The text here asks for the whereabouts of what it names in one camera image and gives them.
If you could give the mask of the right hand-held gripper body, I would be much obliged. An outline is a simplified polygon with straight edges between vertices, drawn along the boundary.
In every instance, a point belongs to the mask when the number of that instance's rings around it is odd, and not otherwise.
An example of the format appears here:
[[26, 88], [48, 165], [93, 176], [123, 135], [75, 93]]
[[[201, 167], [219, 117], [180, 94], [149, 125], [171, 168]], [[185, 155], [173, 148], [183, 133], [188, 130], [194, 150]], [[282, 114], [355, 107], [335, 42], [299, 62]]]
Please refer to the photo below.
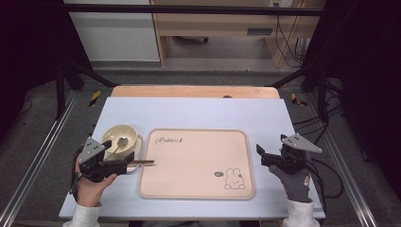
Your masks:
[[287, 174], [295, 174], [305, 168], [307, 155], [310, 153], [322, 153], [323, 150], [295, 133], [291, 136], [281, 135], [282, 147], [278, 163], [276, 164]]

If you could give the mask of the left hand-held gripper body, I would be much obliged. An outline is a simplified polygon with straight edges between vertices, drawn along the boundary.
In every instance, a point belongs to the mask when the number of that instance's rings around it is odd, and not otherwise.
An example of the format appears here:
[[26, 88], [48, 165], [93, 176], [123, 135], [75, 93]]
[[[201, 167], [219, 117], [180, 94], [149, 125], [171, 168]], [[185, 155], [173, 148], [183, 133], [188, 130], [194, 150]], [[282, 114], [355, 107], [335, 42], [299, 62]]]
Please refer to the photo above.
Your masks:
[[94, 183], [100, 183], [112, 174], [126, 174], [125, 161], [105, 161], [102, 143], [88, 137], [78, 159], [80, 173]]

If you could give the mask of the cream bowl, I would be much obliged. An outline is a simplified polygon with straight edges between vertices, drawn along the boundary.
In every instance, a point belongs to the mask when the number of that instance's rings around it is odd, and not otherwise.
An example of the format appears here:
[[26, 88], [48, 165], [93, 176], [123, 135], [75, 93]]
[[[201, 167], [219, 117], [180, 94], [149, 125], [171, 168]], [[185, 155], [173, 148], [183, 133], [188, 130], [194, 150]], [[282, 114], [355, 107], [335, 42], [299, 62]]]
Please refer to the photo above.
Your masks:
[[132, 144], [134, 145], [138, 137], [136, 129], [131, 125], [116, 125], [109, 128], [104, 134], [104, 136], [120, 136], [120, 137], [130, 137]]

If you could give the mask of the beige tray with rabbit print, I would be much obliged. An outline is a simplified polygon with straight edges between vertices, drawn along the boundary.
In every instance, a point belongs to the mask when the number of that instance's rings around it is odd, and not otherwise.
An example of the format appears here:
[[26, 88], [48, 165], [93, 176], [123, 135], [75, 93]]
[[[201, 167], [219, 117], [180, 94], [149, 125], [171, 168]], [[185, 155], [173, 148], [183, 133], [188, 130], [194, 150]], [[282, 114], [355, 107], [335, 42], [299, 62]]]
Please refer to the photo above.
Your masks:
[[248, 138], [238, 130], [157, 129], [148, 136], [138, 192], [150, 199], [247, 200], [254, 194]]

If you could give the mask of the person's left hand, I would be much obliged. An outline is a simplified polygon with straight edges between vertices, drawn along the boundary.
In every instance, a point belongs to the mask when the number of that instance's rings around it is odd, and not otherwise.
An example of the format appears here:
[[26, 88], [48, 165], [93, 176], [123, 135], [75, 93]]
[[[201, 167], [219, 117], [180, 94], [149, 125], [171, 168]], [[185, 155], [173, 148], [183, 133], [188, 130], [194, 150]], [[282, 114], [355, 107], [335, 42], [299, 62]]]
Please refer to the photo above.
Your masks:
[[85, 177], [78, 180], [77, 186], [77, 204], [84, 207], [96, 207], [105, 189], [110, 186], [117, 178], [112, 174], [100, 183], [94, 183]]

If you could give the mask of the person's right hand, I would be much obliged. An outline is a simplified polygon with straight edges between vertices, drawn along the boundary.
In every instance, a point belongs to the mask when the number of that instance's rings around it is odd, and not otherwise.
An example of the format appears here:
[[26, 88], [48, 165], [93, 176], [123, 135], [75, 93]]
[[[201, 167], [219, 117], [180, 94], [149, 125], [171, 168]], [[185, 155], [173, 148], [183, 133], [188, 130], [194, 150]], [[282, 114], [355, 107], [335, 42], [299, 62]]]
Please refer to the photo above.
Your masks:
[[306, 168], [294, 174], [287, 174], [278, 166], [272, 165], [269, 167], [269, 172], [280, 180], [290, 201], [312, 202], [312, 199], [309, 198], [311, 177]]

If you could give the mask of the yellow black tape strip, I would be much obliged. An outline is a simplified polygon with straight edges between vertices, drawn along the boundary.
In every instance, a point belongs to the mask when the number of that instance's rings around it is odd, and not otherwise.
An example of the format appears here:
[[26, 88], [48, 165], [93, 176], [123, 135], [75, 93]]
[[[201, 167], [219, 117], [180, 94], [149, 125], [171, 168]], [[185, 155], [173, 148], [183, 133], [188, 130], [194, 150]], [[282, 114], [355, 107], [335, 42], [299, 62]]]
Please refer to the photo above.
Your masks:
[[293, 94], [293, 93], [291, 94], [291, 102], [293, 104], [297, 104], [297, 105], [300, 105], [300, 106], [303, 106], [303, 107], [308, 106], [307, 102], [299, 101], [297, 96], [295, 94]]
[[93, 107], [95, 106], [99, 96], [100, 96], [100, 91], [95, 91], [91, 97], [90, 103], [89, 103], [89, 107]]

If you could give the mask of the black metal stand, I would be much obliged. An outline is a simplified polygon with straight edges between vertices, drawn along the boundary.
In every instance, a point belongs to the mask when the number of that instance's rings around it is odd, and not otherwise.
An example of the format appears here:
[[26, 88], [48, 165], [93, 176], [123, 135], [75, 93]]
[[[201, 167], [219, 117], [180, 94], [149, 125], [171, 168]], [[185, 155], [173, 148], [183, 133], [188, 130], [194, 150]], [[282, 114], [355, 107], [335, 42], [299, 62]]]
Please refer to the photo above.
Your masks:
[[60, 119], [65, 112], [65, 92], [64, 92], [64, 82], [67, 81], [72, 90], [80, 90], [84, 83], [80, 78], [80, 74], [86, 75], [91, 79], [103, 84], [106, 87], [114, 88], [118, 86], [118, 83], [107, 80], [97, 74], [93, 69], [86, 67], [77, 61], [71, 59], [61, 59], [57, 60], [55, 66], [55, 81], [57, 90], [57, 114], [56, 118]]
[[325, 98], [328, 76], [321, 62], [314, 61], [305, 66], [302, 66], [300, 69], [291, 73], [289, 76], [286, 76], [285, 78], [280, 79], [273, 84], [270, 84], [270, 87], [278, 89], [300, 76], [305, 77], [301, 85], [301, 90], [304, 93], [310, 93], [315, 87], [318, 87], [318, 117], [324, 123], [327, 123], [328, 111], [326, 109]]

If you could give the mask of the wooden table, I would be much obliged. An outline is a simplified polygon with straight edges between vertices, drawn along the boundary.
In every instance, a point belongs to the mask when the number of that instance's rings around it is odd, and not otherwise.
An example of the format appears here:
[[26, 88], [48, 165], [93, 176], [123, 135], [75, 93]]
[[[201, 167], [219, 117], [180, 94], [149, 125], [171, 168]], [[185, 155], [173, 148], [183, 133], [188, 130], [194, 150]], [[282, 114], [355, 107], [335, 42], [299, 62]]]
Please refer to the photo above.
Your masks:
[[120, 85], [112, 97], [280, 98], [272, 87], [195, 85]]

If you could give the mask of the white cabinet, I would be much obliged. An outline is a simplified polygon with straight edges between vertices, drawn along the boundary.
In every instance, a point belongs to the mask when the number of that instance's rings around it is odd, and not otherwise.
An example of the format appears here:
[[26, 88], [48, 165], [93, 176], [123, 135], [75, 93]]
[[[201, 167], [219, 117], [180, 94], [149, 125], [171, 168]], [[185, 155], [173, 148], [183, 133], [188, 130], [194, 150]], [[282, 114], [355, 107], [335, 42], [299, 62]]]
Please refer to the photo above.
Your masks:
[[90, 61], [158, 61], [150, 13], [71, 12]]

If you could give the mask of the dark curtain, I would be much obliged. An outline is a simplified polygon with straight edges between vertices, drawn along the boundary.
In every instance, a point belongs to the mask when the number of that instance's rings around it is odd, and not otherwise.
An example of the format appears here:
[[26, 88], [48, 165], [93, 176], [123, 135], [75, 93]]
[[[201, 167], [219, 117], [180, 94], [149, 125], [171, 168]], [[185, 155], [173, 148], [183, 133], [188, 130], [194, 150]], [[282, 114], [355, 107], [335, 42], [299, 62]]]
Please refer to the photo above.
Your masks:
[[0, 0], [0, 140], [23, 108], [28, 90], [55, 79], [66, 57], [90, 69], [64, 0]]
[[401, 198], [401, 0], [326, 0], [306, 55], [342, 81], [359, 143]]

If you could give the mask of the grey chair base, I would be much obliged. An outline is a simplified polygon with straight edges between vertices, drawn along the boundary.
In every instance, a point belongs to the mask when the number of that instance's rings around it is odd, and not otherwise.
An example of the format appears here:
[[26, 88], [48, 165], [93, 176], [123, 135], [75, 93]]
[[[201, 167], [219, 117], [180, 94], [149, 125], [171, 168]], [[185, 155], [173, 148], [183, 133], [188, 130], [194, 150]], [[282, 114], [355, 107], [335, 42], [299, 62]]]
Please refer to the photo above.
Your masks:
[[182, 37], [175, 36], [173, 37], [174, 41], [179, 42], [180, 44], [207, 44], [209, 42], [209, 37]]

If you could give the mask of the wooden desk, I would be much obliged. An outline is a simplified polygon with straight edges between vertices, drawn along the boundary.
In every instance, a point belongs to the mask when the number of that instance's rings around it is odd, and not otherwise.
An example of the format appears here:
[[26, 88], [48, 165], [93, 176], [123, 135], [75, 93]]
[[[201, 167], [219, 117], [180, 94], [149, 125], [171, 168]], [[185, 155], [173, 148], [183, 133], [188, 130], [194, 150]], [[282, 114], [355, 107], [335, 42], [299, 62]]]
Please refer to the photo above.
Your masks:
[[[327, 0], [149, 0], [153, 6], [227, 6], [323, 9]], [[310, 39], [320, 18], [315, 16], [164, 14], [153, 15], [161, 37], [259, 36], [266, 41], [273, 65], [282, 66], [291, 42]]]

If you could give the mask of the black horizontal bar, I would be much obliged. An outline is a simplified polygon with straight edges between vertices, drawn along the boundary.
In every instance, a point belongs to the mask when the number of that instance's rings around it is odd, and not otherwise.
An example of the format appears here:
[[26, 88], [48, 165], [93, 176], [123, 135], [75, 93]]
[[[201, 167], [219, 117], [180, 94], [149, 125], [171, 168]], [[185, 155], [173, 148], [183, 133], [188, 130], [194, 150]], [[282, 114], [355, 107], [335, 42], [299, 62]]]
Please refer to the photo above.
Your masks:
[[283, 16], [321, 16], [324, 14], [323, 9], [255, 8], [255, 7], [221, 7], [221, 6], [64, 4], [63, 7], [70, 12], [230, 14], [230, 15], [283, 15]]

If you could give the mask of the aluminium rail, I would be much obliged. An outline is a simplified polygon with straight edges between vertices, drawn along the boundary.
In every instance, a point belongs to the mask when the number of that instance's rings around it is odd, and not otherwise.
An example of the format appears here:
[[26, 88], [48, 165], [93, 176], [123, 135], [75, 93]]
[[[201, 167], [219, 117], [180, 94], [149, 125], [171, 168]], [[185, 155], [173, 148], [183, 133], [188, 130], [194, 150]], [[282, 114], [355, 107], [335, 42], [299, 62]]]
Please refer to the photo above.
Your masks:
[[24, 178], [13, 193], [5, 210], [1, 213], [0, 227], [11, 227], [11, 224], [21, 209], [32, 185], [36, 181], [48, 154], [59, 137], [65, 121], [76, 103], [78, 94], [79, 91], [71, 91], [69, 93], [66, 103], [64, 104], [64, 111], [61, 112], [60, 116], [54, 121], [49, 133], [46, 135], [32, 163], [27, 169]]
[[357, 178], [348, 164], [352, 158], [356, 157], [361, 161], [362, 155], [352, 132], [346, 127], [346, 121], [340, 116], [335, 116], [335, 113], [339, 114], [341, 109], [338, 96], [306, 95], [305, 97], [311, 105], [312, 112], [326, 120], [326, 123], [323, 121], [320, 123], [323, 129], [316, 142], [326, 146], [325, 151], [330, 155], [331, 162], [342, 180], [344, 191], [361, 226], [377, 227], [374, 215], [357, 184]]

